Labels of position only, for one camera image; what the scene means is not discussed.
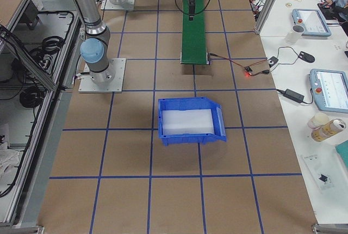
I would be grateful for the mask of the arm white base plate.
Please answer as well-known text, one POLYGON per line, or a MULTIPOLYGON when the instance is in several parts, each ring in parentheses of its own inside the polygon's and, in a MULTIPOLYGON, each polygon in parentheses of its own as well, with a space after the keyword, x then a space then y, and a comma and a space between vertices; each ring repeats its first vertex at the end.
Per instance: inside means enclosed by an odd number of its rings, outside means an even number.
POLYGON ((133 11, 135 0, 103 0, 101 9, 106 11, 133 11))
POLYGON ((126 68, 126 58, 109 59, 109 66, 100 73, 90 72, 87 64, 80 80, 80 93, 121 93, 126 68))

